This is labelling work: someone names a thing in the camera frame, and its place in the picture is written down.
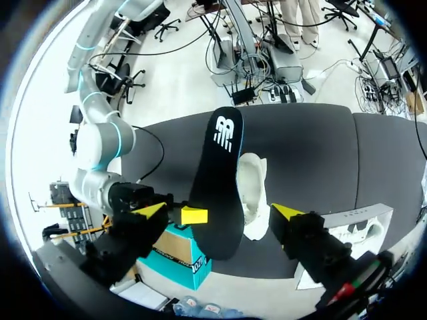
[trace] person's legs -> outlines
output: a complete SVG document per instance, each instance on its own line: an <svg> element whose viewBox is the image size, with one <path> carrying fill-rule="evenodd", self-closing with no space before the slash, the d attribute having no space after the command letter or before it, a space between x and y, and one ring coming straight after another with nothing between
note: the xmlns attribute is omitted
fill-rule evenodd
<svg viewBox="0 0 427 320"><path fill-rule="evenodd" d="M320 22L319 0L299 0L303 25L315 25ZM302 39L307 44L318 45L319 27L303 27Z"/></svg>
<svg viewBox="0 0 427 320"><path fill-rule="evenodd" d="M290 23L296 23L296 11L298 9L298 0L283 0L280 1L280 9L282 10L282 19ZM286 33L292 38L301 37L299 27L284 23Z"/></svg>

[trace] metal stand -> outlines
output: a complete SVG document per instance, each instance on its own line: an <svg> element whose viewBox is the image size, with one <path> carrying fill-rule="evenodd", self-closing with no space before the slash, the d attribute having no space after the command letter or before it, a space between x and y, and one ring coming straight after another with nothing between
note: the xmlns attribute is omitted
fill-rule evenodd
<svg viewBox="0 0 427 320"><path fill-rule="evenodd" d="M377 24L375 24L374 31L372 32L371 38L369 39L368 44L366 45L365 50L363 51L362 54L360 54L359 49L354 44L354 42L351 39L348 40L348 43L351 44L352 47L354 48L354 50L356 50L356 52L358 53L360 62L363 62L363 60L365 59L366 54L368 53L369 49L371 48L371 45L374 42L376 34L378 33L378 30L380 30L380 29L381 28Z"/></svg>

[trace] white floor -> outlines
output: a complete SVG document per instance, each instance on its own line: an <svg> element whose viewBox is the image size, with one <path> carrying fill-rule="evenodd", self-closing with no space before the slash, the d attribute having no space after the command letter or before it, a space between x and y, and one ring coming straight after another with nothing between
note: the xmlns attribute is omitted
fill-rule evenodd
<svg viewBox="0 0 427 320"><path fill-rule="evenodd" d="M163 43L159 43L153 38L152 33L148 33L140 53L169 51L201 35L205 27L200 19L184 22L191 2L193 1L169 0L167 7L171 15L166 22L180 18L183 22L179 26L179 31L169 31L165 34ZM321 7L330 6L323 0L320 1L320 5ZM253 20L252 29L260 35L262 25L255 21L255 17L259 15L256 8L245 5L244 11L248 19ZM301 41L298 56L302 59L304 76L305 78L317 76L309 80L317 92L312 97L306 94L305 102L343 105L352 112L361 112L354 95L354 80L358 74L348 68L345 61L357 58L357 54L347 40L353 39L354 43L363 49L374 25L362 13L354 22L358 25L358 30L351 29L350 32L346 32L344 24L339 19L320 26L321 49L314 54L314 48ZM283 24L278 23L278 29L280 33L285 33ZM227 29L222 27L222 21L217 31L220 37L230 37L226 33ZM147 70L144 81L147 87L137 90L135 102L132 105L122 106L124 119L134 125L150 125L222 107L222 101L218 101L218 89L210 79L209 71L205 66L205 50L208 41L209 35L205 35L193 45L177 52L140 57L133 66L133 72L139 69ZM389 50L391 43L391 36L383 31L378 32L374 44L380 50ZM335 67L319 75L320 71L341 59L343 61Z"/></svg>
<svg viewBox="0 0 427 320"><path fill-rule="evenodd" d="M153 32L148 33L140 52L168 51L201 35L205 27L199 19L184 22L192 1L167 0L166 5L171 10L171 15L166 22L180 18L183 22L179 31L165 34L163 43L153 38ZM325 5L323 0L320 3L321 7ZM11 207L16 207L19 212L21 225L33 250L43 244L42 228L59 220L59 211L55 209L32 212L28 192L39 204L49 202L49 184L64 178L67 167L71 165L68 140L75 128L68 124L68 120L72 105L79 101L74 94L63 94L63 88L67 60L89 17L89 9L84 9L57 35L40 58L31 80L29 79L28 88L20 93L21 109L11 151L15 196L15 203L11 203ZM253 20L257 15L250 5L246 5L244 11ZM348 107L352 112L360 112L354 95L357 74L345 64L345 60L352 60L357 54L347 40L351 37L359 48L363 48L374 26L363 14L355 19L355 23L358 30L350 32L346 32L342 22L337 19L319 27L322 48L313 55L314 48L302 43L299 57L303 59L310 56L302 60L304 75L307 78L317 75L310 80L317 92L308 97L306 102L333 103ZM261 33L261 24L254 22L252 28L256 33ZM283 25L279 25L279 30L284 33ZM221 23L218 33L222 37L228 36ZM145 126L223 106L218 99L218 88L205 67L208 41L209 36L204 35L193 45L175 53L139 57L133 66L133 72L146 69L144 82L147 86L137 89L132 105L122 105L123 118L132 125ZM380 50L387 51L391 42L391 38L380 31L374 43ZM342 64L319 75L320 71L340 59L345 59ZM120 170L119 161L116 162L116 170ZM403 241L400 249L408 245L408 241ZM145 282L169 297L191 294L202 302L216 302L264 319L301 317L314 310L314 304L322 294L322 290L295 292L293 280L246 279L215 273L209 275L198 291L193 292L140 267Z"/></svg>

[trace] white box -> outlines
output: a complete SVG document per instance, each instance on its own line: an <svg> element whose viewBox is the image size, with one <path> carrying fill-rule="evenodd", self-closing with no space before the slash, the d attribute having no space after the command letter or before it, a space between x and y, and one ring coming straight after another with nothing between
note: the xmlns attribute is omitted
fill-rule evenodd
<svg viewBox="0 0 427 320"><path fill-rule="evenodd" d="M324 227L329 229L331 235L343 243L352 244L352 257L358 259L367 251L378 254L386 238L392 214L393 208L379 203L322 217L325 219ZM350 225L363 221L367 221L365 228L357 230L355 227L353 232L348 231ZM297 290L322 287L321 283L313 281L301 263L296 267L294 278L297 281Z"/></svg>

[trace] black table surface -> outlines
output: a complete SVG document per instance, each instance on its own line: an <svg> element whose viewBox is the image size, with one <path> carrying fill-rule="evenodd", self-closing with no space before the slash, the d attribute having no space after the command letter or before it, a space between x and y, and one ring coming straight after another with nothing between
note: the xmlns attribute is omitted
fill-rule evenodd
<svg viewBox="0 0 427 320"><path fill-rule="evenodd" d="M245 121L242 153L267 159L268 203L321 214L354 209L358 184L358 142L350 110L336 105L286 104L240 108ZM211 113L151 125L165 147L159 169L144 180L156 193L185 201L197 170ZM159 143L136 131L135 149L122 157L122 175L137 181L161 157ZM294 277L289 261L269 230L261 241L244 237L227 261L214 261L213 271L240 277Z"/></svg>

